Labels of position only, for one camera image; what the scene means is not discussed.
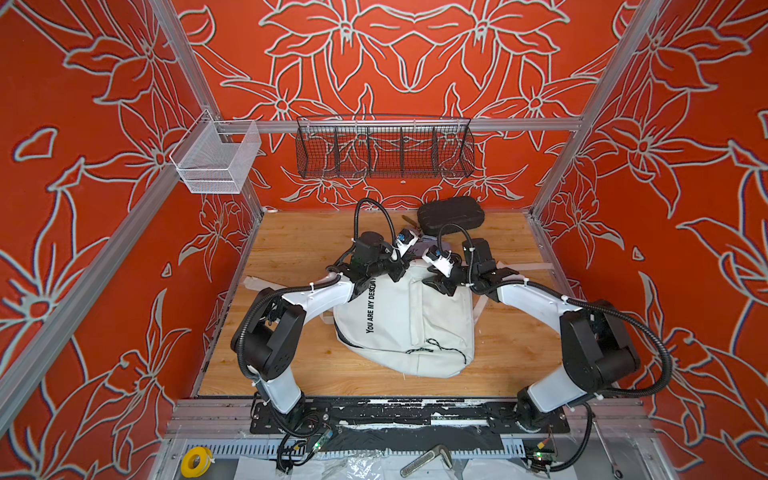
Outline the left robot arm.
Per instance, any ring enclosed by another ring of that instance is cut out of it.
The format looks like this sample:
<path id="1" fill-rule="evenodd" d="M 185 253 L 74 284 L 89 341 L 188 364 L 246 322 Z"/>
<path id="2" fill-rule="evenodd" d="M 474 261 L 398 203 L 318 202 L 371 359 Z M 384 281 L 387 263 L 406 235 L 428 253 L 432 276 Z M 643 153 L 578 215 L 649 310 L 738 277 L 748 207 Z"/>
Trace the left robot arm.
<path id="1" fill-rule="evenodd" d="M 407 252 L 418 236 L 405 229 L 387 242 L 366 231 L 333 264 L 327 275 L 304 286 L 259 292 L 233 335 L 230 348 L 240 372 L 278 414 L 289 417 L 304 394 L 291 370 L 304 325 L 322 313 L 363 296 L 382 275 L 397 282 L 407 268 Z"/>

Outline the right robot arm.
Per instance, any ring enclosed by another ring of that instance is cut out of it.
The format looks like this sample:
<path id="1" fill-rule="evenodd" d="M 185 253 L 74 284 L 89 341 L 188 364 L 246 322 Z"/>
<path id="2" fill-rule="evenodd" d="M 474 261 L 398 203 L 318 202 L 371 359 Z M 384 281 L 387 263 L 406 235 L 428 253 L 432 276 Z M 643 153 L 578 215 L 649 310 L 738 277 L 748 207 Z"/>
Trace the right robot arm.
<path id="1" fill-rule="evenodd" d="M 561 365 L 520 390 L 514 421 L 536 432 L 565 406 L 585 405 L 597 397 L 642 398 L 670 383 L 674 361 L 664 342 L 648 326 L 605 301 L 590 303 L 562 294 L 509 267 L 498 267 L 483 239 L 466 240 L 462 254 L 429 247 L 423 254 L 433 277 L 427 283 L 448 295 L 467 287 L 478 296 L 520 310 L 550 327 L 560 338 Z M 616 382 L 641 366 L 628 329 L 647 337 L 658 354 L 661 372 L 647 387 L 622 389 Z"/>

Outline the white canvas backpack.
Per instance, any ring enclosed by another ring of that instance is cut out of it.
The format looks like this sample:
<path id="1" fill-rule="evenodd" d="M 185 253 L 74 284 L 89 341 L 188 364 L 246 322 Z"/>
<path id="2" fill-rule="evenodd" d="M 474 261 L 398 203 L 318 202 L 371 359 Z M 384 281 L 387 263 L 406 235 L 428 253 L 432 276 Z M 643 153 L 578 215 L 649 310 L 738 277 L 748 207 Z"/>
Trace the white canvas backpack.
<path id="1" fill-rule="evenodd" d="M 374 280 L 361 297 L 329 311 L 336 337 L 359 356 L 405 375 L 451 378 L 475 356 L 475 312 L 469 288 L 452 297 L 425 286 L 434 274 L 418 260 L 398 282 Z"/>

